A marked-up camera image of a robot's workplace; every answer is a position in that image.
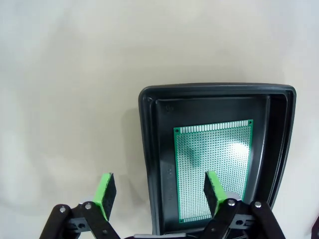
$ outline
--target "screw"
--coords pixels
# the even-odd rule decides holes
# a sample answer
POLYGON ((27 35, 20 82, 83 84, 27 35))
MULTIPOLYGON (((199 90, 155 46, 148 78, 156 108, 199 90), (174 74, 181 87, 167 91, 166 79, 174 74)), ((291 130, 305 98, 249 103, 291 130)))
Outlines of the screw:
POLYGON ((91 207, 92 207, 92 205, 90 203, 85 205, 85 209, 87 209, 87 210, 91 209, 91 207))
POLYGON ((261 202, 255 202, 255 207, 260 208, 261 207, 261 202))
POLYGON ((235 201, 234 200, 232 200, 232 199, 229 199, 228 200, 228 205, 230 205, 230 206, 235 206, 235 201))
POLYGON ((61 212, 61 213, 64 213, 64 212, 65 212, 65 207, 62 206, 62 207, 60 208, 60 212, 61 212))

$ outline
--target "green gripper pad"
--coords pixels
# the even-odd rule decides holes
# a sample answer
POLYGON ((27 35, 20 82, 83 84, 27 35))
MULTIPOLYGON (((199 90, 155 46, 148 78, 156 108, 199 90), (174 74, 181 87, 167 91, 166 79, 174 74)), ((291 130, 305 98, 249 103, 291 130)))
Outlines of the green gripper pad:
POLYGON ((204 193, 208 202, 210 214, 213 216, 219 210, 220 204, 227 199, 227 195, 221 186, 215 171, 205 173, 204 193))
POLYGON ((225 191, 237 193, 244 199, 252 119, 173 130, 180 223, 211 218, 203 191, 206 171, 215 171, 225 191))
POLYGON ((112 206, 116 196, 116 187, 113 173, 102 175, 98 189, 95 192, 93 202, 101 208, 104 218, 110 218, 112 206))

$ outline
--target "bolt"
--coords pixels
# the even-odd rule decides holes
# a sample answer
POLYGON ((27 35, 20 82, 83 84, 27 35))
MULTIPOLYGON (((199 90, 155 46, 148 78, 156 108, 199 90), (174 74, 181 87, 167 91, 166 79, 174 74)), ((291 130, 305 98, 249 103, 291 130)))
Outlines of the bolt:
POLYGON ((235 206, 235 201, 234 200, 232 200, 232 199, 229 199, 228 200, 228 205, 230 205, 230 206, 235 206))
POLYGON ((92 207, 92 205, 90 203, 85 205, 85 209, 87 209, 87 210, 91 209, 91 207, 92 207))
POLYGON ((261 207, 261 202, 255 202, 255 207, 260 208, 261 207))

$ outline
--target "black tray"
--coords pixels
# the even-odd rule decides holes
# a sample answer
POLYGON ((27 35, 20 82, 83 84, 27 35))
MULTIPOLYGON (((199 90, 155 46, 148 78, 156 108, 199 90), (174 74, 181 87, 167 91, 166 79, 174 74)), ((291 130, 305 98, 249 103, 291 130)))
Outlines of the black tray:
POLYGON ((179 223, 173 128, 254 120, 245 200, 272 207, 286 165, 296 104, 292 86, 184 84, 152 86, 139 96, 153 234, 202 230, 207 220, 179 223))

